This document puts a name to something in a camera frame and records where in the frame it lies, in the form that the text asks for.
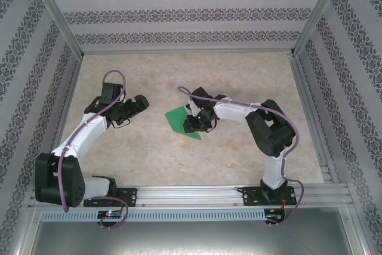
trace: black mounting plate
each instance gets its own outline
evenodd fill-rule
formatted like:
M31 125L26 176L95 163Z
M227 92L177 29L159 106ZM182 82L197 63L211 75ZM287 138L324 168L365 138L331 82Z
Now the black mounting plate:
M123 197L126 200L127 206L135 207L137 202L137 189L136 188L117 188L116 196ZM95 199L95 200L84 200L84 207L121 207L122 204L115 200L107 199Z
M238 192L242 193L244 206L259 206L259 205L282 205L281 199L284 198L285 205L296 205L297 200L292 186L285 187L284 191L279 197L268 201L261 194L261 187L259 186L246 186L244 188L237 188Z

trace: marble floor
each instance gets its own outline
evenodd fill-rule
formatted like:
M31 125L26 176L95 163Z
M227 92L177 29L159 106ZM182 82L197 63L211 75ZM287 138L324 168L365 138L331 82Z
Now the marble floor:
M246 125L219 121L213 132L201 133L202 141L171 130L165 113L187 103L187 96L177 91L182 85L243 102L275 100L301 135L287 159L286 175L303 183L324 182L285 53L85 56L63 139L101 94L102 77L111 69L124 73L128 97L142 94L150 107L129 126L110 127L100 136L81 164L84 176L110 176L118 185L134 186L258 185L264 155ZM118 74L107 80L121 83Z

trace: wall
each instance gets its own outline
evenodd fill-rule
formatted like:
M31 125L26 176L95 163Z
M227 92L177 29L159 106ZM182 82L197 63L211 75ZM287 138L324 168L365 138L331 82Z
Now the wall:
M382 254L382 0L331 0L300 61L342 182Z
M317 0L57 0L86 53L292 48Z
M51 150L79 62L42 0L0 0L0 254Z

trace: robotic arm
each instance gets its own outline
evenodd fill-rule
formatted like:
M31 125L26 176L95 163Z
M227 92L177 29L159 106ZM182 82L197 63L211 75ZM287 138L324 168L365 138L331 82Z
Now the robotic arm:
M123 99L120 99L119 102L116 102L115 105L99 116L88 121L96 113L116 100L121 91L121 84L104 82L101 96L96 97L85 109L81 122L74 132L51 153L41 153L37 157L36 199L38 201L61 205L57 165L67 141L74 133L77 133L76 137L68 147L62 165L62 179L67 206L77 207L82 200L96 196L115 197L117 190L115 179L102 176L83 178L81 164L90 147L111 125L119 128L122 127L125 121L128 121L129 124L130 118L149 106L149 102L144 96L135 96L133 102L132 99L125 100L126 93L124 93ZM86 126L78 131L78 128L83 123L86 123Z
M212 96L202 87L196 89L191 95L212 99ZM219 119L231 119L247 124L256 145L267 156L263 179L260 182L262 194L269 200L276 198L287 185L282 176L282 158L292 145L295 131L286 120L274 113L231 103L231 99L224 95L218 95L214 99L217 101L210 102L190 97L186 107L192 115L187 116L183 124L184 131L209 133L211 131L209 129L213 129ZM264 103L253 104L253 106L267 107L284 114L273 100L266 100Z

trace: green square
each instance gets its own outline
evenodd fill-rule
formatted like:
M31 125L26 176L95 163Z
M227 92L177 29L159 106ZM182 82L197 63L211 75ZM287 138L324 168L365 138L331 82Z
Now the green square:
M184 134L187 137L192 137L193 139L202 140L199 133L185 133L183 129L183 123L187 118L187 111L184 106L177 107L165 114L168 123L173 131L179 134Z

